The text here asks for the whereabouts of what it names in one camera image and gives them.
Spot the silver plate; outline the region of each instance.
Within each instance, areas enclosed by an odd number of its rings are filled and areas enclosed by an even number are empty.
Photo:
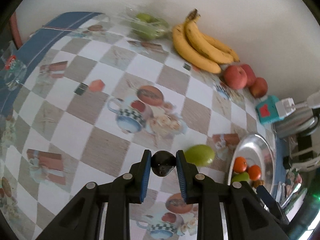
[[[255,164],[260,166],[262,173],[261,179],[265,181],[265,188],[272,194],[275,168],[272,151],[267,141],[261,135],[254,133],[247,135],[240,141],[231,160],[228,185],[231,183],[235,159],[239,156],[242,156],[247,160],[248,166]]]

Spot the tangerine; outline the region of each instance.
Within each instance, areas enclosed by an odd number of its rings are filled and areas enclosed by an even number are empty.
[[[261,177],[261,169],[258,165],[252,165],[248,169],[248,174],[251,180],[256,181]]]
[[[245,172],[247,169],[247,161],[243,157],[237,157],[235,159],[235,164],[233,165],[233,171],[236,173]]]

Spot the screw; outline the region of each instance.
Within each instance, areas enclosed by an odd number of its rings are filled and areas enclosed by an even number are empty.
[[[96,186],[96,184],[94,182],[88,182],[85,186],[87,187],[87,189],[93,189]]]
[[[133,176],[131,173],[126,173],[122,176],[124,179],[131,179]]]
[[[232,183],[232,186],[233,186],[234,188],[241,188],[241,187],[242,187],[241,183],[238,182],[238,181],[233,182],[233,183]]]
[[[198,173],[198,174],[196,175],[196,179],[202,180],[202,179],[204,179],[204,175],[201,174],[201,173]]]

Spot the tablecloth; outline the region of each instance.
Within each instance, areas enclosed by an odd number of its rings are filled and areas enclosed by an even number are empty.
[[[230,90],[186,62],[170,38],[140,41],[103,14],[50,48],[20,89],[12,115],[6,129],[14,124],[15,136],[3,138],[0,159],[2,187],[11,197],[2,194],[0,209],[21,239],[35,239],[87,182],[127,173],[144,149],[215,149],[215,134],[258,132],[275,152],[271,126],[259,123],[247,89]],[[62,174],[30,161],[29,149],[60,155]],[[39,167],[46,170],[37,180]],[[228,169],[216,155],[199,171],[223,183]],[[64,180],[50,179],[53,172]],[[151,173],[144,203],[130,206],[131,239],[196,239],[197,205],[185,205],[179,192],[176,170],[164,178]],[[164,225],[171,229],[155,233]]]

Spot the banana bunch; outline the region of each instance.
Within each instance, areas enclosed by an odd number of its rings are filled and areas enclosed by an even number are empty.
[[[199,18],[197,9],[194,9],[184,23],[173,27],[173,45],[186,61],[198,68],[218,74],[221,72],[218,64],[239,61],[239,57],[221,41],[201,33],[196,24]]]

